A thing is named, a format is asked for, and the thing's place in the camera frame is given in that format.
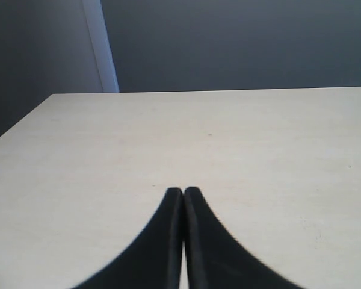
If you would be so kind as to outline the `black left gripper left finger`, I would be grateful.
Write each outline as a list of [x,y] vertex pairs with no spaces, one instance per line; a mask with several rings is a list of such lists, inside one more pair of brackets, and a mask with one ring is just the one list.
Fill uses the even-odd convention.
[[184,240],[184,196],[168,188],[136,239],[77,288],[178,288]]

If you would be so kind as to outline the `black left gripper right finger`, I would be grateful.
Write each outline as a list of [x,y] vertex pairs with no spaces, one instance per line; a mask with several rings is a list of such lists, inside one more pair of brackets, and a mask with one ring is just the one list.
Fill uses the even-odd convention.
[[184,192],[184,236],[190,288],[299,288],[244,249],[197,187]]

